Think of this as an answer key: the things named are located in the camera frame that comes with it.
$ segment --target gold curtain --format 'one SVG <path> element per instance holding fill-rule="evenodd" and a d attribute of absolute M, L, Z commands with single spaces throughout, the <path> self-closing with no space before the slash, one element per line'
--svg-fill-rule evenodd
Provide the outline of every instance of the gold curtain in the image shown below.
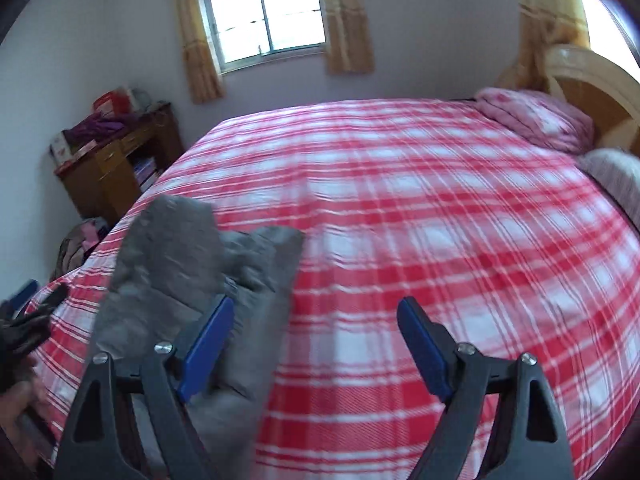
<path fill-rule="evenodd" d="M 518 88 L 546 88 L 545 52 L 558 43 L 590 47 L 582 0 L 521 0 Z"/>
<path fill-rule="evenodd" d="M 224 95 L 214 62 L 199 0 L 175 0 L 182 37 L 182 58 L 195 104 L 213 101 Z"/>
<path fill-rule="evenodd" d="M 369 21 L 362 0 L 324 0 L 324 10 L 329 72 L 373 72 Z"/>

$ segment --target headboard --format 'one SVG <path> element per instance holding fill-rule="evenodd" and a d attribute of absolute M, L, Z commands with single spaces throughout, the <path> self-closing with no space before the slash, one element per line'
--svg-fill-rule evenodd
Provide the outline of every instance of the headboard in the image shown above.
<path fill-rule="evenodd" d="M 608 59 L 573 45 L 555 45 L 545 57 L 550 93 L 593 118 L 598 147 L 640 156 L 640 84 Z"/>

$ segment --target silver bolt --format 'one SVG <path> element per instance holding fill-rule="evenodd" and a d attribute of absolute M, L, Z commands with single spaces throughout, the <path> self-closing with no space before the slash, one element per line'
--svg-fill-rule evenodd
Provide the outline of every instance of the silver bolt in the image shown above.
<path fill-rule="evenodd" d="M 161 341 L 154 346 L 154 352 L 156 352 L 156 354 L 169 354 L 173 349 L 174 346 L 168 341 Z"/>
<path fill-rule="evenodd" d="M 538 358 L 529 352 L 524 352 L 524 354 L 520 356 L 520 360 L 529 366 L 533 366 L 538 362 Z"/>
<path fill-rule="evenodd" d="M 477 348 L 471 343 L 458 343 L 458 352 L 466 355 L 473 355 L 476 353 Z"/>
<path fill-rule="evenodd" d="M 109 360 L 109 356 L 104 352 L 97 353 L 92 359 L 95 365 L 103 365 Z"/>

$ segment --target window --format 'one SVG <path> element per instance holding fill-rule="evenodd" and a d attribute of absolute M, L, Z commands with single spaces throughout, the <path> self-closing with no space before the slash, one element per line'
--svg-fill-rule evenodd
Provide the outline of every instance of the window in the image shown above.
<path fill-rule="evenodd" d="M 640 68 L 607 7 L 600 0 L 582 0 L 591 49 L 629 72 L 640 82 Z"/>
<path fill-rule="evenodd" d="M 204 0 L 222 72 L 319 52 L 319 0 Z"/>

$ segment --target plaid bedsheet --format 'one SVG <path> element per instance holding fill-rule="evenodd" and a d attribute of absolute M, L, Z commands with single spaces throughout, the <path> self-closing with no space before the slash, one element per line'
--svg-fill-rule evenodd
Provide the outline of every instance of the plaid bedsheet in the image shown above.
<path fill-rule="evenodd" d="M 638 403 L 640 242 L 619 210 L 569 156 L 471 104 L 372 100 L 225 121 L 63 278 L 70 299 L 38 353 L 57 432 L 120 242 L 161 193 L 210 202 L 223 229 L 306 233 L 255 478 L 406 478 L 442 407 L 396 327 L 405 295 L 487 355 L 538 356 L 578 478 Z M 462 478 L 479 468 L 494 409 Z"/>

